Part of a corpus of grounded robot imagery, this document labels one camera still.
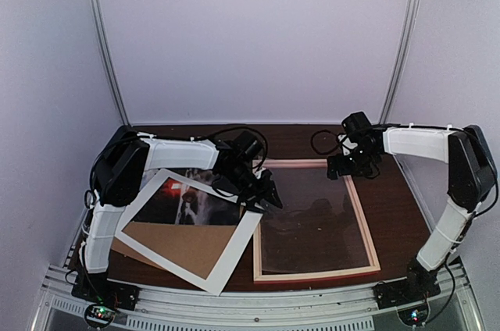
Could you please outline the white mat board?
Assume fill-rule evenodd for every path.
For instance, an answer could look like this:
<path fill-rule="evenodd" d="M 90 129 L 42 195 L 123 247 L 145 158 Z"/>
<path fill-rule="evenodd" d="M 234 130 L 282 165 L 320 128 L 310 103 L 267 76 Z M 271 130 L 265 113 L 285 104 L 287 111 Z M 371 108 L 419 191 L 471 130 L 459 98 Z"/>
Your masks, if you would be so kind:
<path fill-rule="evenodd" d="M 213 175 L 210 171 L 195 169 L 161 169 L 158 171 L 148 171 L 145 175 L 145 184 L 141 188 L 137 199 L 126 208 L 120 217 L 119 225 L 112 242 L 112 250 L 157 269 L 170 272 L 212 295 L 220 295 L 234 272 L 262 216 L 259 213 L 245 211 L 238 205 L 235 196 L 217 194 L 210 186 L 212 177 Z M 234 234 L 211 273 L 205 279 L 196 276 L 188 270 L 181 268 L 179 265 L 156 254 L 146 246 L 138 243 L 132 237 L 126 235 L 123 231 L 129 222 L 134 222 L 133 218 L 136 214 L 169 178 L 178 180 L 181 183 L 195 187 L 208 194 L 213 194 L 225 201 L 233 202 L 236 206 L 242 208 L 243 215 L 239 223 L 235 226 L 236 230 Z"/>

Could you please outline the pink wooden picture frame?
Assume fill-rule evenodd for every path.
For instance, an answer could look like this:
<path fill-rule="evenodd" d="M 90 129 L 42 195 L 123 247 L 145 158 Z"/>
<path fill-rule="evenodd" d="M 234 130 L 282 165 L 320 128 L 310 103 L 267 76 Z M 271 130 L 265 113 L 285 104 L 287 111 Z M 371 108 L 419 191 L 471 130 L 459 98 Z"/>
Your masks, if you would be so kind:
<path fill-rule="evenodd" d="M 324 159 L 268 159 L 264 166 L 272 172 L 276 168 L 320 168 L 325 169 L 327 174 L 327 162 Z M 348 192 L 352 198 L 352 203 L 355 208 L 355 214 L 358 219 L 358 224 L 361 229 L 362 238 L 370 259 L 370 265 L 357 269 L 345 269 L 329 272 L 317 272 L 309 274 L 290 274 L 290 275 L 264 275 L 262 271 L 261 259 L 261 236 L 260 224 L 257 226 L 253 236 L 253 280 L 255 283 L 307 283 L 313 281 L 324 281 L 331 279 L 345 279 L 356 276 L 373 275 L 380 271 L 380 263 L 377 257 L 377 252 L 374 247 L 373 239 L 370 234 L 370 229 L 363 212 L 363 207 L 359 200 L 357 190 L 353 179 L 350 176 L 342 176 L 348 187 Z"/>

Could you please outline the clear acrylic sheet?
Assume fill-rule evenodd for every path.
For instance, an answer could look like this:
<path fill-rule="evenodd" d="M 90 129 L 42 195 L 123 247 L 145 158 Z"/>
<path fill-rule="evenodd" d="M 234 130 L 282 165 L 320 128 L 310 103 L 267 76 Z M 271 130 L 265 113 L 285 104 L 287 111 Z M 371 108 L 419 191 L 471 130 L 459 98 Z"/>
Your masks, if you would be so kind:
<path fill-rule="evenodd" d="M 282 208 L 261 219 L 264 275 L 357 269 L 370 265 L 345 180 L 320 168 L 272 170 Z"/>

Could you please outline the dalmatian dog photo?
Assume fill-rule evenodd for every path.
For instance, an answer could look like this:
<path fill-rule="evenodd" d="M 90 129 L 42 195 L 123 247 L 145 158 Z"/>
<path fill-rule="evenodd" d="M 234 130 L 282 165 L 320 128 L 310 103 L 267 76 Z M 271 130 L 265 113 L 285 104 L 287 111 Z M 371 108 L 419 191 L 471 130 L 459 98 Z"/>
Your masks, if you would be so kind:
<path fill-rule="evenodd" d="M 236 226 L 241 207 L 169 178 L 133 218 L 135 222 L 173 225 Z"/>

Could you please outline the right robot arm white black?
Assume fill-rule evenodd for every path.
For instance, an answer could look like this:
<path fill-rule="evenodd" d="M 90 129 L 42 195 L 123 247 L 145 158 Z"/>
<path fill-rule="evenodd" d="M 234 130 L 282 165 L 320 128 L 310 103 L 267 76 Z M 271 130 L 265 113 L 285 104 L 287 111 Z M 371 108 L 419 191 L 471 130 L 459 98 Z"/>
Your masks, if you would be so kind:
<path fill-rule="evenodd" d="M 429 126 L 413 123 L 371 123 L 364 112 L 345 118 L 336 152 L 327 153 L 327 177 L 373 179 L 384 155 L 411 158 L 433 170 L 445 191 L 440 217 L 414 258 L 416 271 L 401 283 L 401 295 L 418 300 L 430 289 L 430 277 L 463 241 L 481 205 L 499 192 L 498 170 L 482 128 L 476 124 Z"/>

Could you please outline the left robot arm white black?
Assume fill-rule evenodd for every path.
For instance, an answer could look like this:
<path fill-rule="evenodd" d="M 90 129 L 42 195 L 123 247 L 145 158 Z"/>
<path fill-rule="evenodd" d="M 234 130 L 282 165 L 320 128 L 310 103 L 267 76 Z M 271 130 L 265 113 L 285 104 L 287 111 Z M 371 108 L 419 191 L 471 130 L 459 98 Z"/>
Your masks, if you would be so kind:
<path fill-rule="evenodd" d="M 109 252 L 120 213 L 138 198 L 144 172 L 153 169 L 210 170 L 215 188 L 236 196 L 237 203 L 253 212 L 283 204 L 272 173 L 264 169 L 267 139 L 256 129 L 237 128 L 239 135 L 224 140 L 215 132 L 197 137 L 168 137 L 142 133 L 121 126 L 102 149 L 91 167 L 85 194 L 90 223 L 80 262 L 87 275 L 81 288 L 96 303 L 113 294 L 112 285 L 100 274 L 107 272 Z"/>

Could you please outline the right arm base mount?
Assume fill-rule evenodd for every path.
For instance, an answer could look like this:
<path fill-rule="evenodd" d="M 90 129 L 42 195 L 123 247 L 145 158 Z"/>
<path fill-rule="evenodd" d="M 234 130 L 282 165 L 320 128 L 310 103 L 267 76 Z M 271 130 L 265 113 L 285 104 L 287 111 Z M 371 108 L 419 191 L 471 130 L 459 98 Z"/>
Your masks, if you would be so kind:
<path fill-rule="evenodd" d="M 378 308 L 398 307 L 440 294 L 437 274 L 437 270 L 427 271 L 417 261 L 410 262 L 405 278 L 379 282 L 373 287 Z"/>

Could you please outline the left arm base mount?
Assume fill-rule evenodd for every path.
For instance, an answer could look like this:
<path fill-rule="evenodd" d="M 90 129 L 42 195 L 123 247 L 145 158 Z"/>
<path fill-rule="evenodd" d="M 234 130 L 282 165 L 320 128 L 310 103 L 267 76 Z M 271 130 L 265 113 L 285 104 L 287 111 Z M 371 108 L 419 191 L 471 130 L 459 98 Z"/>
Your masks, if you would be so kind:
<path fill-rule="evenodd" d="M 71 295 L 85 301 L 103 304 L 111 309 L 134 311 L 139 288 L 108 280 L 108 273 L 90 274 L 78 269 Z"/>

